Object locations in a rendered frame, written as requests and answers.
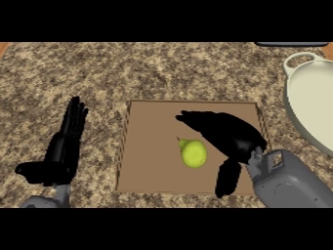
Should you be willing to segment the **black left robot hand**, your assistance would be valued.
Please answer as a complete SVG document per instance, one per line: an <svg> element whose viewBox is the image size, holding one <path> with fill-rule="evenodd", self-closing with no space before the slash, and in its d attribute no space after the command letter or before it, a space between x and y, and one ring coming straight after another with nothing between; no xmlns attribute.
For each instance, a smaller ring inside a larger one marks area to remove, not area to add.
<svg viewBox="0 0 333 250"><path fill-rule="evenodd" d="M62 125L55 133L42 161L25 162L17 166L15 173L30 184L46 187L70 185L77 174L80 161L81 136L89 109L74 97L67 106Z"/></svg>

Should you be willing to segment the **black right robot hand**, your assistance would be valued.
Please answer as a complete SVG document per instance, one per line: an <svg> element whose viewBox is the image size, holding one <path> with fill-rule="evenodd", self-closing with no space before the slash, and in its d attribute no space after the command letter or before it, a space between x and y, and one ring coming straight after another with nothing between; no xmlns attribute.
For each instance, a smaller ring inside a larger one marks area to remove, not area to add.
<svg viewBox="0 0 333 250"><path fill-rule="evenodd" d="M227 157L220 166L216 195L223 198L235 192L241 164L251 159L251 152L266 150L267 141L255 127L235 115L213 111L183 110L176 116Z"/></svg>

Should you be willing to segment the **green pear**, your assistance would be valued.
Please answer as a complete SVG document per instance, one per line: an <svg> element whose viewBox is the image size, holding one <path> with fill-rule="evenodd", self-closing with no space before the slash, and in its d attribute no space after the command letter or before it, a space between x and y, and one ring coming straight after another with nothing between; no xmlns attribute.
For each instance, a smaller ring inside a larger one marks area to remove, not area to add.
<svg viewBox="0 0 333 250"><path fill-rule="evenodd" d="M199 168L207 162L207 148L199 140L177 140L180 158L183 164L191 168Z"/></svg>

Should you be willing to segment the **brown wooden tray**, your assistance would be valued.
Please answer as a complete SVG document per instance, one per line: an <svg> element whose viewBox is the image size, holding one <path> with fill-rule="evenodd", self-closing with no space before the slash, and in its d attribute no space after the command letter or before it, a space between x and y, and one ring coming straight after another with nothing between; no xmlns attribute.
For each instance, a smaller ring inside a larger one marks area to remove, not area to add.
<svg viewBox="0 0 333 250"><path fill-rule="evenodd" d="M120 148L118 192L216 193L219 169L227 157L208 146L202 167L191 168L183 164L177 142L202 139L201 134L176 120L185 110L226 112L257 129L263 128L254 102L133 101Z"/></svg>

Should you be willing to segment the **cream white pot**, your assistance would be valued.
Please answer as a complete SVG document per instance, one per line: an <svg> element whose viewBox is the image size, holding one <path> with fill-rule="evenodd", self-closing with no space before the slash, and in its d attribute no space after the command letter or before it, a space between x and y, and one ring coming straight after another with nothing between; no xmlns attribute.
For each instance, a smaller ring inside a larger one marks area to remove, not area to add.
<svg viewBox="0 0 333 250"><path fill-rule="evenodd" d="M333 61L300 52L283 62L283 102L301 136L333 157Z"/></svg>

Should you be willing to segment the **dark grey appliance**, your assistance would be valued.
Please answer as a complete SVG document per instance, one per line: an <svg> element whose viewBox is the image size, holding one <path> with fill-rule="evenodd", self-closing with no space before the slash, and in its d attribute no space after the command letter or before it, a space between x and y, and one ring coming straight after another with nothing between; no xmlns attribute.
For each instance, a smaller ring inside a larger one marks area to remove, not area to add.
<svg viewBox="0 0 333 250"><path fill-rule="evenodd" d="M254 42L261 47L326 47L329 42Z"/></svg>

